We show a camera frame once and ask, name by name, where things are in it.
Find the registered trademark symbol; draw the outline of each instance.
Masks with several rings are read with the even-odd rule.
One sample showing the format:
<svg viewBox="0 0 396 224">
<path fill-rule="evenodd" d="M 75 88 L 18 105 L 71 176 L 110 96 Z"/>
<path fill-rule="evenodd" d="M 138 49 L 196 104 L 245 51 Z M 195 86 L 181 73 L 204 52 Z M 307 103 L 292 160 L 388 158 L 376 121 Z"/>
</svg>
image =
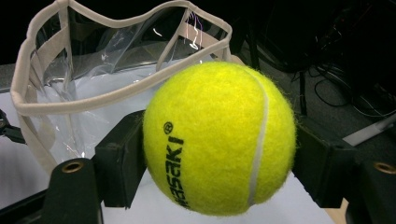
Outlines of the registered trademark symbol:
<svg viewBox="0 0 396 224">
<path fill-rule="evenodd" d="M 163 125 L 163 131 L 164 131 L 166 134 L 171 133 L 172 130 L 173 130 L 173 124 L 172 124 L 171 122 L 166 122 L 166 123 Z"/>
</svg>

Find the white table surface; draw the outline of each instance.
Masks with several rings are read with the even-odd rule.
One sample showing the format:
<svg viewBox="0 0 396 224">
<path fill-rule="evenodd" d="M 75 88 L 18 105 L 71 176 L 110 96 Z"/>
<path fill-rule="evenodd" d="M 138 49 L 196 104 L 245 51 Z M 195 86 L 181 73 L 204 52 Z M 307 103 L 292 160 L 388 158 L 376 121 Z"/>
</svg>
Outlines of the white table surface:
<svg viewBox="0 0 396 224">
<path fill-rule="evenodd" d="M 9 93 L 0 94 L 0 108 L 11 125 L 19 127 Z M 0 209 L 46 189 L 50 177 L 36 162 L 29 147 L 0 137 Z M 205 224 L 333 224 L 299 180 L 290 174 L 285 185 L 266 203 L 252 206 L 238 217 L 208 217 L 187 211 L 170 202 L 145 173 L 130 209 L 102 205 L 105 223 L 205 223 Z"/>
</svg>

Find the tennis ball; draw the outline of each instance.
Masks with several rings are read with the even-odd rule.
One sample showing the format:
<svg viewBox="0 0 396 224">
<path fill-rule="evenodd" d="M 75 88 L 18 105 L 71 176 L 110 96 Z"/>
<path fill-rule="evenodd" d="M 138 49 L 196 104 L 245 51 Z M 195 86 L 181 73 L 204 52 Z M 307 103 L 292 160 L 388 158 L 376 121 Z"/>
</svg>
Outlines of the tennis ball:
<svg viewBox="0 0 396 224">
<path fill-rule="evenodd" d="M 170 77 L 143 120 L 148 171 L 174 203 L 236 216 L 284 184 L 296 148 L 288 100 L 268 77 L 206 62 Z"/>
</svg>

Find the clear plastic bag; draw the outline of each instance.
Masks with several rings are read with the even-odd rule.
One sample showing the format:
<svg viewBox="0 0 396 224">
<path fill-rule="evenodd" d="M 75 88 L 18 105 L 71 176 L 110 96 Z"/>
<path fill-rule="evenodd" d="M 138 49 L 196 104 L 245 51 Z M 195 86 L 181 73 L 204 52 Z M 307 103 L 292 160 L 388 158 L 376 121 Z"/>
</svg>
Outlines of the clear plastic bag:
<svg viewBox="0 0 396 224">
<path fill-rule="evenodd" d="M 189 1 L 119 21 L 73 0 L 55 1 L 32 19 L 11 84 L 27 145 L 49 173 L 63 161 L 91 158 L 174 73 L 231 61 L 231 34 L 228 23 Z"/>
</svg>

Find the yellow tennis ball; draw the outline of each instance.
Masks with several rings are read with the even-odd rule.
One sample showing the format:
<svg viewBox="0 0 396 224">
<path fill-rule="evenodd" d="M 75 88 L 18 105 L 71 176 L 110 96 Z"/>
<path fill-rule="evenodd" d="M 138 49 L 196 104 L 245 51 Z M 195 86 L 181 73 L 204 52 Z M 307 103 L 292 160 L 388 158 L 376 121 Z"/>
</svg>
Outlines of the yellow tennis ball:
<svg viewBox="0 0 396 224">
<path fill-rule="evenodd" d="M 276 85 L 236 63 L 192 65 L 167 80 L 144 115 L 148 170 L 173 202 L 236 216 L 284 184 L 295 119 Z"/>
</svg>

